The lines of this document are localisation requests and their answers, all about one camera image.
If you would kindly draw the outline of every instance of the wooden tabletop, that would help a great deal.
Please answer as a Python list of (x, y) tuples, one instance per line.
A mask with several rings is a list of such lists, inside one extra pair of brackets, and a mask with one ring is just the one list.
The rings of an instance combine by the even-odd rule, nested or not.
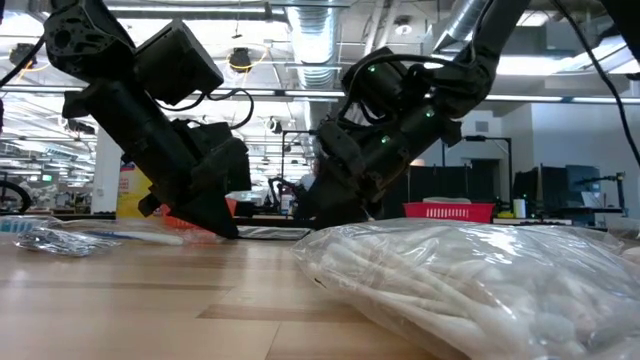
[(291, 244), (128, 244), (74, 259), (1, 242), (0, 356), (431, 359), (316, 287)]

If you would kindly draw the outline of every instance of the red plastic basket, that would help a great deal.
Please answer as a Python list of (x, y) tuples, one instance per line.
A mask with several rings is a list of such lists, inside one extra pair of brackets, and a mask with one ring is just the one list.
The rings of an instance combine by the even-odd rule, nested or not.
[(471, 221), (491, 223), (494, 204), (446, 204), (409, 203), (404, 204), (407, 217)]
[[(231, 215), (235, 214), (236, 205), (238, 204), (238, 202), (236, 200), (229, 199), (229, 198), (225, 198), (225, 200), (227, 201), (227, 206), (229, 207), (229, 211), (231, 212)], [(173, 216), (169, 216), (168, 215), (169, 207), (166, 205), (162, 205), (161, 210), (162, 210), (162, 220), (164, 224), (167, 226), (170, 226), (174, 229), (198, 229), (199, 228), (198, 226), (188, 223), (184, 220), (174, 218)]]

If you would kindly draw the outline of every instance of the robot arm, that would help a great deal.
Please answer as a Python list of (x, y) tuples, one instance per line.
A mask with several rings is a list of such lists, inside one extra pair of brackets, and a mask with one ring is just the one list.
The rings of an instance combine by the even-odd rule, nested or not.
[[(426, 69), (425, 57), (385, 48), (355, 64), (343, 78), (345, 107), (317, 129), (326, 166), (301, 200), (298, 215), (316, 216), (323, 227), (366, 220), (411, 161), (437, 140), (449, 146), (459, 142), (461, 124), (453, 119), (489, 94), (500, 54), (529, 2), (489, 0), (473, 40), (454, 61), (430, 59), (443, 64), (440, 69)], [(603, 3), (633, 6), (627, 0)], [(614, 17), (616, 23), (630, 20)], [(407, 69), (400, 61), (419, 63)], [(359, 104), (371, 126), (345, 119), (352, 103)]]
[[(224, 195), (250, 189), (246, 146), (226, 123), (190, 128), (187, 121), (170, 122), (156, 104), (175, 105), (195, 90), (206, 95), (222, 84), (204, 48), (179, 20), (136, 48), (101, 0), (52, 2), (45, 22), (51, 64), (89, 83), (65, 94), (63, 115), (91, 114), (152, 181), (139, 206), (143, 214), (164, 203), (173, 216), (236, 237)], [(425, 57), (386, 48), (354, 65), (343, 78), (345, 107), (316, 131), (328, 161), (297, 215), (316, 216), (320, 226), (366, 219), (413, 159), (439, 139), (460, 141), (460, 122), (453, 119), (489, 93), (500, 53), (529, 2), (489, 0), (474, 40), (454, 61), (429, 59), (441, 69), (426, 69)], [(602, 2), (621, 31), (635, 30), (634, 1)], [(638, 44), (635, 32), (623, 36), (630, 46)], [(402, 61), (420, 64), (407, 68)], [(372, 126), (345, 118), (353, 103)]]
[(250, 190), (244, 143), (227, 123), (190, 127), (170, 122), (157, 100), (171, 105), (199, 90), (210, 94), (224, 79), (191, 31), (174, 20), (137, 47), (101, 0), (58, 0), (44, 24), (47, 55), (57, 69), (86, 81), (66, 93), (63, 116), (92, 115), (151, 180), (139, 209), (161, 204), (170, 215), (219, 235), (238, 230), (224, 196)]

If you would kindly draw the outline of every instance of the white object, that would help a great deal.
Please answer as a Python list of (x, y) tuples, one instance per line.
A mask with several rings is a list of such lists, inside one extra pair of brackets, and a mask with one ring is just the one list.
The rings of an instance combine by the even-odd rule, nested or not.
[(182, 245), (184, 240), (180, 236), (150, 233), (143, 231), (116, 231), (113, 235), (126, 236), (132, 239), (144, 240), (165, 245)]
[(635, 359), (640, 268), (606, 234), (394, 219), (313, 233), (304, 272), (447, 360)]
[(293, 195), (291, 194), (282, 194), (282, 201), (280, 202), (280, 208), (283, 213), (289, 212), (289, 207), (291, 206), (291, 201), (293, 201)]
[(527, 202), (524, 199), (514, 199), (513, 212), (516, 216), (516, 219), (526, 219), (527, 218)]

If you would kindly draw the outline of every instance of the wall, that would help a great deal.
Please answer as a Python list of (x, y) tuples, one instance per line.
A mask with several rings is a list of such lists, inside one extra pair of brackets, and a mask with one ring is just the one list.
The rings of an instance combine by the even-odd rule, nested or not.
[(102, 128), (98, 131), (91, 212), (115, 212), (122, 150)]
[[(631, 132), (640, 141), (640, 109), (626, 107)], [(613, 105), (532, 105), (533, 154), (536, 164), (591, 165), (602, 176), (624, 171), (625, 199), (630, 216), (640, 218), (638, 164), (624, 136), (617, 107)], [(609, 204), (617, 205), (615, 183), (603, 182)]]
[(529, 171), (535, 165), (533, 158), (533, 116), (530, 104), (518, 107), (502, 118), (505, 137), (513, 143), (513, 173)]
[[(486, 121), (489, 124), (489, 131), (476, 132), (476, 122)], [(472, 111), (464, 118), (462, 125), (462, 135), (484, 135), (493, 137), (503, 136), (503, 121), (501, 118), (493, 116), (492, 111)], [(470, 159), (497, 159), (500, 160), (501, 170), (501, 196), (508, 198), (508, 165), (507, 165), (507, 145), (503, 141), (484, 143), (461, 141), (457, 145), (445, 150), (447, 166), (462, 166), (469, 164)], [(420, 157), (425, 161), (426, 166), (442, 166), (442, 144), (440, 141), (433, 144)]]

